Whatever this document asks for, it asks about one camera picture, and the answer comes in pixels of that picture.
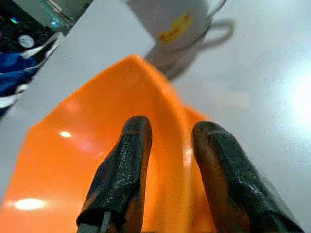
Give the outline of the white mug with yellow print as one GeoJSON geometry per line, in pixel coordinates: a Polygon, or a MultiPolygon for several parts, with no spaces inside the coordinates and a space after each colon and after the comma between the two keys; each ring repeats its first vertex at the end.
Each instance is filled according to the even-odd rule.
{"type": "Polygon", "coordinates": [[[124,0],[156,45],[181,50],[202,36],[228,0],[124,0]]]}

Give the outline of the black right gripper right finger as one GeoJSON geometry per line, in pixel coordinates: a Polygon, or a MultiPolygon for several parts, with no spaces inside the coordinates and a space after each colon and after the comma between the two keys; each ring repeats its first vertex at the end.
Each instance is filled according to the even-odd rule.
{"type": "Polygon", "coordinates": [[[218,233],[304,233],[230,132],[201,121],[192,129],[192,144],[218,233]]]}

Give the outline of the orange plastic plate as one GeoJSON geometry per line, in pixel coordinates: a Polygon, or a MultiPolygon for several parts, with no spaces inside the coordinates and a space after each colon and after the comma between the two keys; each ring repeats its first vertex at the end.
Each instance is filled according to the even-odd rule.
{"type": "Polygon", "coordinates": [[[191,131],[207,118],[185,106],[165,76],[132,55],[108,67],[28,131],[0,205],[0,233],[76,233],[100,163],[132,116],[153,140],[144,232],[214,233],[191,131]]]}

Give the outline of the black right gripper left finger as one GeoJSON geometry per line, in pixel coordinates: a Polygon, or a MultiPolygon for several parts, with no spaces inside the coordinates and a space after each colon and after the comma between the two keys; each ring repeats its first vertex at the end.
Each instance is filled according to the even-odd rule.
{"type": "Polygon", "coordinates": [[[76,220],[77,233],[141,232],[151,146],[148,118],[129,118],[94,175],[76,220]]]}

